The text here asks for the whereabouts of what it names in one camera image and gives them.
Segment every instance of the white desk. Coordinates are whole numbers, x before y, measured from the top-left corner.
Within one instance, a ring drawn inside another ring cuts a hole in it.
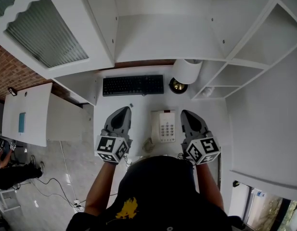
[[[47,146],[47,140],[80,140],[82,109],[52,94],[51,88],[49,83],[7,95],[2,136],[39,146]],[[19,133],[20,113],[26,114],[24,133]]]
[[[102,96],[102,81],[97,81],[97,105],[94,108],[94,142],[100,135],[106,119],[115,110],[133,105],[131,107],[130,139],[133,140],[129,155],[148,155],[142,150],[142,145],[151,137],[150,111],[174,109],[176,123],[176,141],[174,143],[158,144],[149,155],[178,154],[182,152],[181,143],[184,134],[181,129],[180,114],[183,109],[200,115],[207,123],[214,136],[218,138],[220,146],[231,144],[230,125],[225,100],[191,101],[188,90],[184,94],[174,94],[168,87],[172,79],[171,66],[132,67],[102,71],[98,77],[119,77],[134,75],[164,75],[164,94],[157,95],[129,95],[129,96]]]

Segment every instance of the cabinet door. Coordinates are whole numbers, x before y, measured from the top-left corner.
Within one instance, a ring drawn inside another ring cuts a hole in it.
[[[0,3],[0,45],[40,75],[114,66],[87,0],[6,1]]]

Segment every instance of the black keyboard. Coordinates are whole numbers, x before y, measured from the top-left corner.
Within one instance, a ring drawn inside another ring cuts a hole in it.
[[[103,79],[103,96],[163,94],[163,75]]]

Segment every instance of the shoe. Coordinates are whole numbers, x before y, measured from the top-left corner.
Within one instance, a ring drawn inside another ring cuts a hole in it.
[[[45,169],[45,166],[44,166],[44,163],[43,163],[43,162],[40,162],[39,168],[40,168],[40,170],[41,170],[41,172],[42,172],[42,175],[41,175],[41,176],[43,176],[43,174],[44,174],[44,169]]]
[[[31,155],[31,164],[34,165],[34,167],[36,167],[36,159],[33,155]]]

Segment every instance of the gold lamp base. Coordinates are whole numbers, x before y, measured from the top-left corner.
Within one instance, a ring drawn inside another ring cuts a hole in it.
[[[182,94],[187,91],[188,85],[178,82],[175,78],[171,79],[169,83],[171,91],[175,94]]]

